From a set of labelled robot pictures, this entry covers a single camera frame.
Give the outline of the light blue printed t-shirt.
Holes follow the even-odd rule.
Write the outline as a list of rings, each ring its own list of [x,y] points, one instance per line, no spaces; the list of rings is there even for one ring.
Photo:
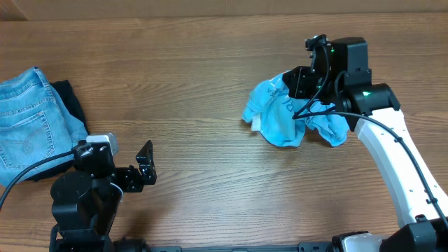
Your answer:
[[[349,131],[346,119],[339,115],[318,115],[294,120],[294,113],[307,100],[289,97],[282,77],[280,73],[264,80],[251,91],[242,120],[278,147],[298,147],[307,129],[316,130],[333,147],[342,145]]]

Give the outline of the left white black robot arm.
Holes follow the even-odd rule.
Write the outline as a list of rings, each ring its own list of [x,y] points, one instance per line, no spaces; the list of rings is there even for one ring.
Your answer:
[[[144,239],[113,241],[109,232],[125,193],[140,193],[155,184],[153,144],[147,141],[136,154],[138,167],[117,168],[112,149],[107,141],[80,141],[73,148],[75,171],[59,177],[50,190],[57,222],[50,233],[50,252],[149,250]]]

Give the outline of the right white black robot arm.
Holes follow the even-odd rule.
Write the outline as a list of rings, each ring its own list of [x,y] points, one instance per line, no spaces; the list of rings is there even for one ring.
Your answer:
[[[447,194],[410,136],[400,102],[385,83],[372,83],[368,44],[362,37],[305,41],[310,66],[283,75],[290,97],[334,104],[325,116],[342,116],[365,145],[388,188],[399,229],[391,236],[366,231],[335,235],[300,251],[446,251]]]

